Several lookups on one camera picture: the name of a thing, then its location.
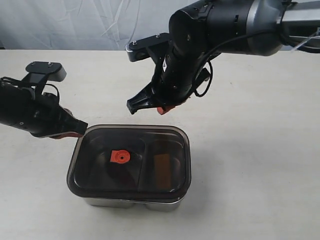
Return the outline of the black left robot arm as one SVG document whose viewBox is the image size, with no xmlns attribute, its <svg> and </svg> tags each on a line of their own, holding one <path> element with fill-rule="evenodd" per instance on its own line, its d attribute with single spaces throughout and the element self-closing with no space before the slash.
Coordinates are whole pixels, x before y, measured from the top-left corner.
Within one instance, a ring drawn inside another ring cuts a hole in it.
<svg viewBox="0 0 320 240">
<path fill-rule="evenodd" d="M 0 82 L 0 123 L 36 138 L 79 138 L 88 124 L 60 105 L 60 95 Z"/>
</svg>

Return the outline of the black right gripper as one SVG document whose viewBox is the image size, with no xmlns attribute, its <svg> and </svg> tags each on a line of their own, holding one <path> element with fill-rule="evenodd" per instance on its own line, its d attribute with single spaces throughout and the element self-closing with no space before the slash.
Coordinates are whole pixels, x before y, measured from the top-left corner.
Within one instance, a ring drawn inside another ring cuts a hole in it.
<svg viewBox="0 0 320 240">
<path fill-rule="evenodd" d="M 210 72 L 203 68 L 168 67 L 156 72 L 152 80 L 139 93 L 127 101 L 131 114 L 142 109 L 156 108 L 163 116 L 177 105 L 185 102 L 204 81 L 210 79 Z"/>
</svg>

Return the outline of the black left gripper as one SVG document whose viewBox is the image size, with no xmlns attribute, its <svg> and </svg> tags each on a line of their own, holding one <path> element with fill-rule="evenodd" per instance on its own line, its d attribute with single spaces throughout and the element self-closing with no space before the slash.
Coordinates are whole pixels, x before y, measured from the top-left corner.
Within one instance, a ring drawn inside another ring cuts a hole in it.
<svg viewBox="0 0 320 240">
<path fill-rule="evenodd" d="M 45 92 L 31 102 L 31 112 L 24 129 L 36 138 L 81 138 L 88 124 L 75 118 L 72 112 L 60 105 L 59 97 Z"/>
</svg>

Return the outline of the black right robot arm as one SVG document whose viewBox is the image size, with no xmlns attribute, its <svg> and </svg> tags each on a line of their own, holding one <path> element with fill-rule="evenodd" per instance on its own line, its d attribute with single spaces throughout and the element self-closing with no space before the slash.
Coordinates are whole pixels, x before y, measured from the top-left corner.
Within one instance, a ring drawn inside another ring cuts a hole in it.
<svg viewBox="0 0 320 240">
<path fill-rule="evenodd" d="M 134 114 L 156 108 L 165 114 L 198 94 L 213 70 L 205 65 L 222 53 L 271 56 L 284 45 L 317 54 L 320 3 L 292 0 L 200 0 L 177 10 L 169 32 L 131 42 L 130 61 L 151 58 L 151 82 L 127 101 Z"/>
</svg>

